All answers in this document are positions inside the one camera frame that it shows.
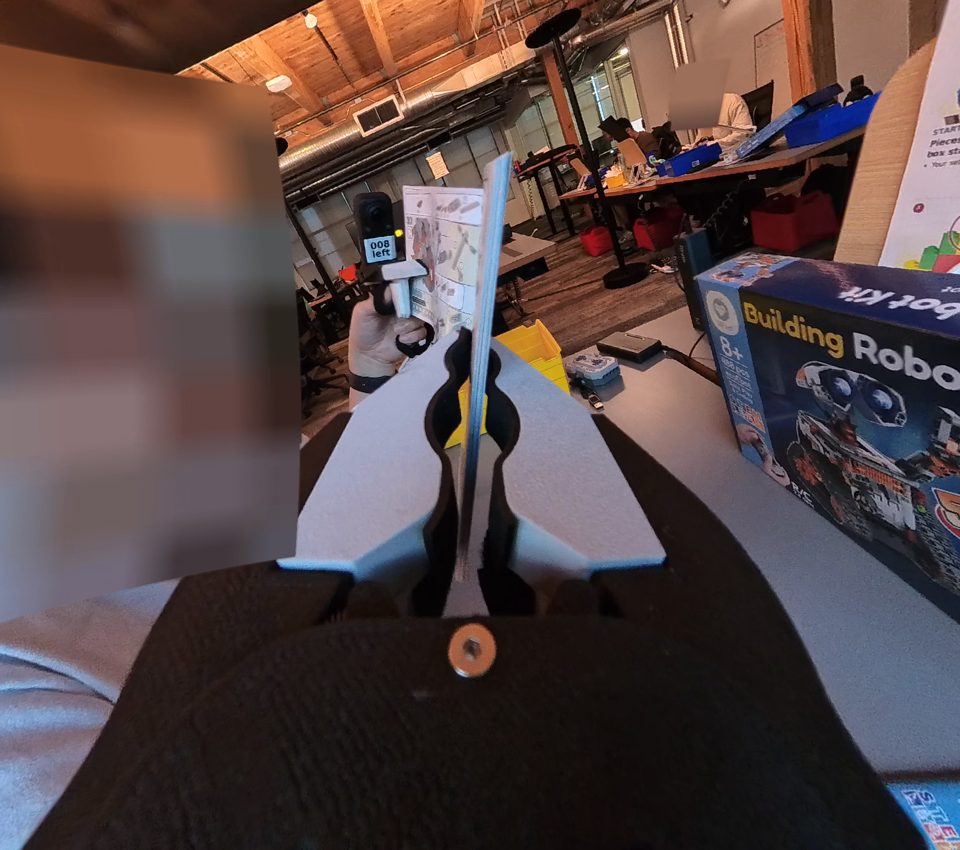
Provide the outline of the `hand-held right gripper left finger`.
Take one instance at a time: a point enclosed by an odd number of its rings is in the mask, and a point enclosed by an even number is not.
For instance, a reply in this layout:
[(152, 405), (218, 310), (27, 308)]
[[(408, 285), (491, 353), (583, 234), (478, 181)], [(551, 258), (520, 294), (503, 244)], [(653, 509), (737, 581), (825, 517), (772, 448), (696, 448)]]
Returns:
[(297, 521), (288, 570), (346, 572), (440, 616), (457, 554), (446, 445), (460, 425), (460, 336), (435, 342), (350, 415)]

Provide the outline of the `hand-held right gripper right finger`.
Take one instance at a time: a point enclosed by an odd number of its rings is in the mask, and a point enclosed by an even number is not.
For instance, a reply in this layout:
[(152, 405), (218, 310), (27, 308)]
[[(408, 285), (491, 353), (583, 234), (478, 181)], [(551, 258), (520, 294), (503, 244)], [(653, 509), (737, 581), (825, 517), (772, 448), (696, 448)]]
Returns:
[(532, 616), (570, 580), (659, 567), (666, 551), (594, 416), (505, 345), (490, 347), (490, 616)]

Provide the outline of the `white building instruction booklet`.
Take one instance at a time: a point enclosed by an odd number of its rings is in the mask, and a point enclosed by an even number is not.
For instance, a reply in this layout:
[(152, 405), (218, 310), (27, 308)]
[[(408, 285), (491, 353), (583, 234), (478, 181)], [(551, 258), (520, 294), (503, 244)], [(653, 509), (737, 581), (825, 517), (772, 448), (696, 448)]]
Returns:
[(512, 158), (504, 153), (486, 164), (483, 187), (405, 187), (406, 255), (426, 269), (415, 278), (413, 316), (432, 326), (435, 339), (470, 331), (465, 421), (459, 467), (460, 517), (456, 580), (471, 570), (470, 549), (486, 383), (491, 351), (506, 205)]

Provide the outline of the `long wooden desk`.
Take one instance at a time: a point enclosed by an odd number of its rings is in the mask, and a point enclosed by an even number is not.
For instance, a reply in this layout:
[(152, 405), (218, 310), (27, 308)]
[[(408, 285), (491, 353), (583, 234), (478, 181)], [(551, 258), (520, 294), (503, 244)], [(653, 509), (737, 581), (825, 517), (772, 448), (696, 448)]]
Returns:
[(861, 141), (866, 130), (867, 125), (862, 124), (850, 131), (817, 144), (806, 145), (799, 148), (777, 148), (768, 155), (730, 164), (718, 162), (701, 172), (690, 172), (678, 177), (659, 177), (655, 175), (638, 185), (606, 190), (605, 196), (610, 200), (614, 200), (615, 198), (653, 193), (658, 189), (676, 185), (699, 184), (702, 182), (711, 182), (716, 179), (744, 175), (747, 177), (757, 177), (762, 173), (774, 172), (793, 167), (797, 164), (806, 164), (813, 158), (831, 157), (856, 151), (862, 146)]

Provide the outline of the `white task instruction sheet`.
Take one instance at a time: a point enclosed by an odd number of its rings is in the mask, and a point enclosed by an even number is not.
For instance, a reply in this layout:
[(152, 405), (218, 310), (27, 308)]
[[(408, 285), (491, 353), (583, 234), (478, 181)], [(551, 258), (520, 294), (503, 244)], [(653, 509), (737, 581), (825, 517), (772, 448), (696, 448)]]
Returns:
[(948, 0), (882, 267), (959, 271), (959, 0)]

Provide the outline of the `person's left hand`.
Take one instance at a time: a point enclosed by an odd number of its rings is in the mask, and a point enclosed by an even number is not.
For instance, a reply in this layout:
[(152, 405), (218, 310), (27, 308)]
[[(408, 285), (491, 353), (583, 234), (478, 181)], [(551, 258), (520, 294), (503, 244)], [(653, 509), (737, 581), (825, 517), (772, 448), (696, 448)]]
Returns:
[(430, 324), (418, 318), (398, 318), (378, 313), (368, 298), (352, 312), (349, 332), (348, 367), (354, 379), (366, 384), (371, 380), (397, 374), (405, 356), (397, 344), (419, 346), (432, 332)]

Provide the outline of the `white ceiling vent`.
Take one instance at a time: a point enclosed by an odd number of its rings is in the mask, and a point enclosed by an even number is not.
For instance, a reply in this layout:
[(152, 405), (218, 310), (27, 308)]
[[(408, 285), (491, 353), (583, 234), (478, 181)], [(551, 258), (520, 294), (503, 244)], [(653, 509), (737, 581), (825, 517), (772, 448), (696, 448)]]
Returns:
[(378, 100), (367, 107), (353, 113), (354, 123), (363, 137), (369, 137), (388, 126), (402, 123), (405, 120), (402, 101), (396, 95)]

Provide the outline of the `yellow plastic bin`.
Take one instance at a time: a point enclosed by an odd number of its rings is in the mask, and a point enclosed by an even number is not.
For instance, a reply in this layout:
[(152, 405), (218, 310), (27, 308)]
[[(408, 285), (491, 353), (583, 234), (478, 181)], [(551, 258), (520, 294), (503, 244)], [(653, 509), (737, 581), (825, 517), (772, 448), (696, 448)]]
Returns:
[[(541, 320), (537, 319), (532, 325), (511, 329), (495, 339), (570, 395), (570, 385), (563, 365), (561, 348)], [(447, 441), (445, 445), (447, 449), (462, 443), (469, 410), (469, 396), (470, 385), (463, 384), (458, 393), (462, 420)]]

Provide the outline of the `dark teal upright box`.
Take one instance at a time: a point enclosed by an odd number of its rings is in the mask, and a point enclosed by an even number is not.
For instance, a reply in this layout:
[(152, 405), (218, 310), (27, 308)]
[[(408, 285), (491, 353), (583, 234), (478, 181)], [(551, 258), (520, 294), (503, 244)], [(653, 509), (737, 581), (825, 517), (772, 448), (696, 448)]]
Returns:
[(702, 227), (678, 233), (674, 241), (674, 252), (692, 326), (702, 332), (705, 329), (704, 315), (696, 277), (714, 265), (709, 233)]

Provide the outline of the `dark blue robot kit box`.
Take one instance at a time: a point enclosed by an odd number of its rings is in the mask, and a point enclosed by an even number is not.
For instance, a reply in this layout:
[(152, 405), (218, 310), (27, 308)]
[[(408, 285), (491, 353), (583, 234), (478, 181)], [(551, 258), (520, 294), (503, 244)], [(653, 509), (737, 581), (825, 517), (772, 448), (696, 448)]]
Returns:
[(958, 621), (958, 269), (754, 252), (695, 281), (744, 456)]

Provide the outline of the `blue plastic tray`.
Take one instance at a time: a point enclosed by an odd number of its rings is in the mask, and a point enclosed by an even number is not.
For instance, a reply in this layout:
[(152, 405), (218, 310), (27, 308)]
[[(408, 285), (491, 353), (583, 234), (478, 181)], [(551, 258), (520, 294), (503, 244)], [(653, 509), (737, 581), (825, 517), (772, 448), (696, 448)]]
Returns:
[(702, 172), (717, 163), (723, 154), (721, 146), (709, 141), (679, 152), (656, 166), (660, 177), (677, 177), (690, 172)]
[(784, 136), (787, 147), (821, 144), (865, 126), (881, 95), (874, 93), (848, 105), (834, 103), (803, 114), (786, 125)]

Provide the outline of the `blue flat lid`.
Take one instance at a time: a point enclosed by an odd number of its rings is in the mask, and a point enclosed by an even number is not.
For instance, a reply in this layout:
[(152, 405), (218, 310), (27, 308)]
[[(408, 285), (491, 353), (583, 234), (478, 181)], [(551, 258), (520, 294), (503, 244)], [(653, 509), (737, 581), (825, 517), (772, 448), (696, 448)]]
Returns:
[(764, 148), (769, 147), (772, 142), (785, 131), (788, 124), (793, 123), (807, 113), (836, 102), (841, 91), (842, 85), (834, 83), (800, 98), (788, 107), (784, 113), (772, 119), (769, 124), (758, 130), (753, 136), (728, 153), (724, 158), (725, 162), (732, 164), (753, 157)]

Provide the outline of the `wooden board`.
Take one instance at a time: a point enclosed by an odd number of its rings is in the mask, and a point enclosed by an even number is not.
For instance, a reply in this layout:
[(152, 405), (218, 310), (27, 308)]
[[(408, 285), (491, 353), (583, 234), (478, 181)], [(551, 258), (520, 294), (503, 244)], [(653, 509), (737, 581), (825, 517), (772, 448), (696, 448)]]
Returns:
[(936, 43), (931, 39), (901, 65), (873, 108), (834, 251), (835, 261), (871, 266), (880, 261)]

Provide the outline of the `blue cover booklet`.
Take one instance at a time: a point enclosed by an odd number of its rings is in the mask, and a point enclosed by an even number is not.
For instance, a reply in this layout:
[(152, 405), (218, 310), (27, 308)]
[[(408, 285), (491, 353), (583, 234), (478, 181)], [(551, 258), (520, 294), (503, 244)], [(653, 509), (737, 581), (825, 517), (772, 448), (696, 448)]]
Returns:
[(930, 849), (959, 849), (959, 780), (906, 780), (886, 784)]

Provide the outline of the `silver air duct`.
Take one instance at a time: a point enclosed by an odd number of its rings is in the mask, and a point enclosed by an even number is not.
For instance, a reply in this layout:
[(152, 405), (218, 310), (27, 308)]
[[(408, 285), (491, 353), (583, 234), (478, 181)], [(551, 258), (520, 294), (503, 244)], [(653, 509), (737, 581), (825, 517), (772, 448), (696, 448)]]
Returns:
[(494, 82), (458, 93), (426, 89), (409, 97), (403, 118), (363, 135), (354, 118), (338, 124), (311, 141), (287, 150), (279, 158), (283, 179), (316, 168), (336, 168), (389, 145), (412, 143), (420, 134), (431, 140), (448, 132), (469, 131), (490, 123), (508, 122), (532, 102), (530, 88), (521, 82)]

